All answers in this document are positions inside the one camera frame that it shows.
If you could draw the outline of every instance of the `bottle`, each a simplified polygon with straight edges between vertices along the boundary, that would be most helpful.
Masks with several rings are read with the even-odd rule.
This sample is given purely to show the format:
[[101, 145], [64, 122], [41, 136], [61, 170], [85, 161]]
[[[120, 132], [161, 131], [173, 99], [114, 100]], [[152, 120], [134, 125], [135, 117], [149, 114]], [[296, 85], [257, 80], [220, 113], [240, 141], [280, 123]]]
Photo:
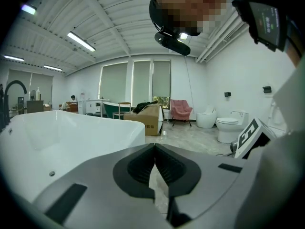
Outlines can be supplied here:
[[40, 100], [40, 91], [39, 91], [39, 87], [36, 91], [36, 101], [39, 101]]

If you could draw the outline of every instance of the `white wall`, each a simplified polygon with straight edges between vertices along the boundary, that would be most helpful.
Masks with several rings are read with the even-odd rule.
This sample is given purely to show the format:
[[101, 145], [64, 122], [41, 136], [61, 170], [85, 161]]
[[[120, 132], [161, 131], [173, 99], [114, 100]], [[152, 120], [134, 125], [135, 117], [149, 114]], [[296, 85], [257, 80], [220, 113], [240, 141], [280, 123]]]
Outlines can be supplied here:
[[[295, 67], [288, 56], [256, 45], [248, 33], [243, 34], [206, 66], [209, 103], [218, 117], [228, 117], [233, 109], [243, 109], [251, 117], [267, 122], [273, 94], [289, 78]], [[262, 87], [271, 86], [272, 94]], [[232, 96], [225, 98], [224, 92]]]
[[[99, 82], [101, 78], [101, 67], [105, 65], [128, 62], [126, 76], [126, 94], [125, 101], [130, 102], [132, 98], [132, 66], [133, 61], [138, 60], [171, 60], [172, 87], [171, 98], [176, 100], [187, 100], [189, 106], [193, 107], [191, 119], [196, 119], [196, 113], [203, 112], [207, 106], [207, 76], [206, 68], [203, 64], [197, 64], [194, 58], [186, 58], [177, 55], [141, 55], [132, 58], [120, 58], [85, 68], [66, 77], [67, 93], [66, 97], [71, 95], [80, 96], [85, 93], [86, 99], [97, 99]], [[166, 118], [170, 118], [169, 111], [165, 110]]]
[[65, 92], [66, 92], [65, 76], [62, 73], [58, 73], [26, 64], [15, 63], [15, 62], [0, 61], [0, 83], [3, 84], [3, 91], [5, 91], [6, 88], [9, 69], [28, 71], [32, 73], [41, 73], [44, 75], [53, 76], [53, 83], [52, 83], [53, 110], [58, 110], [59, 105], [67, 101], [65, 97]]

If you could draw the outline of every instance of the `white bathtub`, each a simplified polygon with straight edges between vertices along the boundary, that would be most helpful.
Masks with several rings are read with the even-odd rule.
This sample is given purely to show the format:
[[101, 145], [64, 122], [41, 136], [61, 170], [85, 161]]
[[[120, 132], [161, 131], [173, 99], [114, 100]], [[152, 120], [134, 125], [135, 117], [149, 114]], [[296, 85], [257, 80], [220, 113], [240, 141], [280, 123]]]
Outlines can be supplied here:
[[0, 168], [12, 191], [33, 202], [82, 162], [142, 144], [145, 126], [140, 122], [65, 111], [23, 114], [0, 134]]

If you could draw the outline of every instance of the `cardboard box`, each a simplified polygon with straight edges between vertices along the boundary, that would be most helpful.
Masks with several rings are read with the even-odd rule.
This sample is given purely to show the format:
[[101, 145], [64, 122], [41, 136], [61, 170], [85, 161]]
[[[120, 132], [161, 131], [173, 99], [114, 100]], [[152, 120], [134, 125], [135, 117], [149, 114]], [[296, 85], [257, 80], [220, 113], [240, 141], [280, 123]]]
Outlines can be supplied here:
[[124, 120], [142, 122], [145, 125], [145, 135], [161, 135], [164, 121], [163, 108], [161, 104], [150, 104], [138, 114], [133, 111], [126, 112]]

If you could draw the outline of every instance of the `display screen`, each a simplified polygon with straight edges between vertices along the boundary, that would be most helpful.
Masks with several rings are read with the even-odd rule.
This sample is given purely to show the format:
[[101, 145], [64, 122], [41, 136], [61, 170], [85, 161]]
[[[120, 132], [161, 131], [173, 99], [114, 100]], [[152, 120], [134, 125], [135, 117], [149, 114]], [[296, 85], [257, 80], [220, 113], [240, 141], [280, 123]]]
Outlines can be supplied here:
[[258, 37], [278, 46], [280, 22], [277, 8], [257, 2], [249, 4], [255, 18]]

